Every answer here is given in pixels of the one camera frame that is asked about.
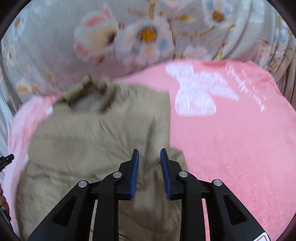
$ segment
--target silver screw head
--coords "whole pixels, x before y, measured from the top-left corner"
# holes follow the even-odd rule
[[[219,179],[215,179],[215,180],[214,180],[214,185],[215,185],[215,186],[220,187],[220,186],[222,186],[222,184],[223,184],[223,182],[222,182],[221,180],[219,180]]]
[[[87,186],[87,182],[86,182],[86,181],[80,181],[80,182],[78,183],[78,186],[81,187],[81,188],[84,188],[84,187]]]
[[[113,177],[114,178],[120,178],[122,176],[122,173],[121,172],[115,172],[113,173]]]
[[[188,172],[181,171],[181,172],[179,172],[179,176],[180,177],[188,177]]]

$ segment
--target red and white label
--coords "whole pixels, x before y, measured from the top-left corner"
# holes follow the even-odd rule
[[[258,238],[256,238],[254,241],[270,241],[270,239],[268,238],[267,233],[263,233]]]

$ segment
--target pink blanket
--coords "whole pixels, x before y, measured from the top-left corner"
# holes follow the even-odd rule
[[[280,236],[296,212],[296,113],[270,74],[252,62],[176,61],[118,81],[169,91],[170,144],[183,150],[189,171],[221,179],[271,240]],[[54,99],[31,99],[12,123],[16,159],[3,185],[10,207],[30,138]]]

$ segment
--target yellow flower center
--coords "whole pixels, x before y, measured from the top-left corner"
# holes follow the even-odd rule
[[[17,91],[19,93],[27,93],[28,92],[28,87],[27,86],[18,86]]]
[[[156,40],[157,31],[153,27],[143,28],[137,35],[137,37],[142,41],[150,44]]]
[[[213,18],[217,22],[222,22],[225,20],[224,15],[221,12],[217,12],[217,11],[213,13]]]
[[[18,19],[15,21],[15,28],[18,28],[19,25],[20,25],[20,19],[18,18]]]

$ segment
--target floral curtain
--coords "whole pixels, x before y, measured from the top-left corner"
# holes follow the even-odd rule
[[[278,81],[296,41],[266,0],[32,0],[1,46],[25,101],[179,58],[253,60]]]

